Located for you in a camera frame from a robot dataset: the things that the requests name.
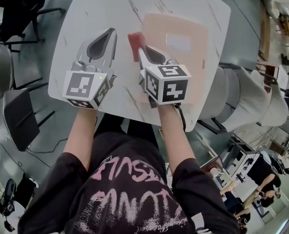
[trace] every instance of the table scratch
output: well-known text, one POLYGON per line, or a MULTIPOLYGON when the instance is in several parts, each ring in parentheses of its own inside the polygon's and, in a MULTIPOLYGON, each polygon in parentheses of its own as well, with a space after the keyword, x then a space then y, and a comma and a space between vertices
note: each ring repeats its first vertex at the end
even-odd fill
POLYGON ((155 6, 157 7, 157 9, 160 11, 160 13, 164 13, 163 8, 160 8, 156 3, 154 3, 154 4, 155 4, 155 6))
POLYGON ((222 29, 221 29, 221 27, 220 27, 220 24, 219 24, 219 22, 218 22, 218 19, 217 19, 217 17, 216 17, 216 14, 214 13, 214 10, 213 10, 213 8, 212 8, 212 6, 211 6, 211 4, 209 3, 208 0, 207 0, 207 3, 208 3, 209 10, 211 11, 211 14, 212 14, 213 18, 215 19, 215 21, 216 21, 216 23, 217 23, 217 25, 218 25, 218 27, 219 27, 219 29, 220 29, 220 32, 222 32, 222 29))
POLYGON ((162 0, 159 0, 159 1, 160 1, 160 2, 162 3, 162 5, 168 10, 169 13, 173 13, 172 10, 169 10, 169 9, 167 8, 166 4, 164 4, 164 2, 163 2, 162 0))
POLYGON ((142 23, 142 20, 141 20, 139 14, 138 14, 139 11, 138 11, 138 9, 135 7, 134 2, 133 2, 132 0, 128 0, 128 2, 129 2, 129 4, 130 4, 133 12, 134 12, 134 13, 136 14, 136 16, 139 18, 140 23, 142 23))
POLYGON ((65 46, 67 47, 67 41, 66 41, 66 37, 65 37, 65 36, 63 36, 63 38, 64 38, 64 43, 65 43, 65 46))
POLYGON ((215 50, 216 50, 216 54, 217 54, 217 56, 218 56, 218 58, 219 58, 219 60, 220 60, 221 55, 220 55, 219 52, 218 52, 218 49, 217 49, 216 44, 215 44, 214 42, 213 42, 213 44, 214 44, 214 48, 215 48, 215 50))
POLYGON ((134 104, 135 107, 137 108, 137 110, 138 110, 138 112, 139 112, 139 114, 140 114, 140 116, 141 116, 142 121, 145 122, 145 119, 144 119, 142 113, 140 112, 140 109, 138 108, 138 105, 136 104, 135 98, 132 96, 132 94, 130 93, 130 91, 129 91, 129 89, 128 89, 127 87, 124 87, 124 89, 126 89, 126 91, 127 91, 128 95, 129 95, 129 97, 131 98, 133 104, 134 104))

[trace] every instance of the office chair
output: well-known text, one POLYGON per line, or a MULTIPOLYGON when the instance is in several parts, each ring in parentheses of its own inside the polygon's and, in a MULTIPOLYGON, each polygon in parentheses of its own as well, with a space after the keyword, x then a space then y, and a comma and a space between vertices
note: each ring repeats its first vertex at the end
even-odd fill
POLYGON ((15 148, 21 152, 26 151, 40 133, 39 127, 55 113, 52 111, 37 123, 29 95, 32 90, 10 90, 3 97, 3 121, 15 148))
MULTIPOLYGON (((13 59, 10 50, 6 47, 3 42, 0 42, 0 99, 3 98, 5 92, 14 89, 19 90, 26 88, 28 85, 42 80, 38 78, 36 80, 30 81, 22 86, 17 87, 14 79, 14 68, 13 68, 13 59)), ((48 83, 41 83, 29 87, 29 91, 33 91, 37 88, 48 85, 48 83)))
POLYGON ((64 13, 62 8, 52 8, 40 10, 44 6, 45 0, 0 0, 0 7, 4 8, 2 24, 0 27, 0 40, 6 45, 37 43, 41 41, 38 31, 37 17, 53 11, 64 13), (33 41, 13 41, 7 42, 12 36, 24 37, 23 31, 32 22, 36 40, 33 41))
POLYGON ((55 113, 52 111, 40 123, 36 121, 29 92, 48 83, 28 85, 40 79, 42 78, 16 87, 11 51, 0 42, 0 99, 3 98, 3 120, 15 148, 21 152, 39 134, 39 127, 55 113))

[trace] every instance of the forearm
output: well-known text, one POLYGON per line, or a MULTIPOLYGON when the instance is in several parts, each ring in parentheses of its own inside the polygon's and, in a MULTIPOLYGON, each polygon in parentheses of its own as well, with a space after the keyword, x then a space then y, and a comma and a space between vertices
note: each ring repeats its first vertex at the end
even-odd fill
POLYGON ((275 175, 274 174, 270 174, 269 176, 267 176, 261 183, 260 186, 257 187, 258 191, 261 191, 262 188, 264 188, 265 185, 269 184, 273 179, 274 179, 275 175))
POLYGON ((187 158, 195 158, 182 128, 180 115, 173 105, 159 105, 158 112, 163 130, 167 157, 172 174, 187 158))
POLYGON ((238 214, 236 214, 235 217, 238 218, 240 215, 248 214, 248 213, 250 213, 250 210, 247 208, 247 209, 242 210, 238 214))
POLYGON ((64 152, 75 155, 88 170, 95 134, 97 110, 79 109, 64 152))

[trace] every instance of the white chair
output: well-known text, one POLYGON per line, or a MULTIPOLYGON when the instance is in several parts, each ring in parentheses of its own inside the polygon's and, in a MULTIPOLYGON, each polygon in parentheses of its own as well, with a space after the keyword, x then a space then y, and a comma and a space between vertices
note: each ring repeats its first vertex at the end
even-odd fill
POLYGON ((219 66, 220 68, 218 68, 205 106, 201 112, 200 120, 197 122, 212 132, 219 134, 231 132, 242 125, 260 121, 269 106, 267 92, 264 87, 253 80, 250 74, 241 66, 230 63, 220 63, 219 66), (230 117, 222 123, 215 119, 222 112, 228 97, 228 81, 226 81, 225 72, 222 72, 221 69, 232 69, 236 73, 240 85, 239 102, 236 107, 232 107, 234 111, 230 117), (219 130, 203 121, 209 118, 213 120, 219 130))
POLYGON ((262 126, 282 126, 289 113, 289 108, 281 94, 278 84, 271 85, 271 100, 267 113, 259 123, 262 126))
POLYGON ((260 126, 281 126, 283 125, 288 116, 288 106, 284 100, 284 92, 281 92, 280 85, 274 77, 269 77, 272 81, 270 82, 270 86, 265 85, 264 75, 259 73, 257 70, 253 70, 250 74, 250 77, 259 83, 262 87, 270 87, 271 91, 268 95, 268 109, 263 118, 257 123, 260 126))

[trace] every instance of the white table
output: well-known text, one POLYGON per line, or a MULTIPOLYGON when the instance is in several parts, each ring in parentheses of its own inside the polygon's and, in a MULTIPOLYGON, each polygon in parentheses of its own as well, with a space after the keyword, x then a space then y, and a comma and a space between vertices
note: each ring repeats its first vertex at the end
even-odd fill
POLYGON ((73 0, 58 37, 49 80, 49 96, 62 100, 67 70, 72 67, 81 44, 95 33, 115 28, 117 47, 112 63, 117 78, 104 98, 100 111, 146 123, 160 125, 157 109, 137 102, 142 93, 139 64, 133 61, 127 34, 141 30, 146 13, 165 13, 208 27, 206 82, 201 103, 186 104, 182 110, 186 131, 192 131, 205 103, 219 63, 227 34, 230 8, 221 0, 73 0))

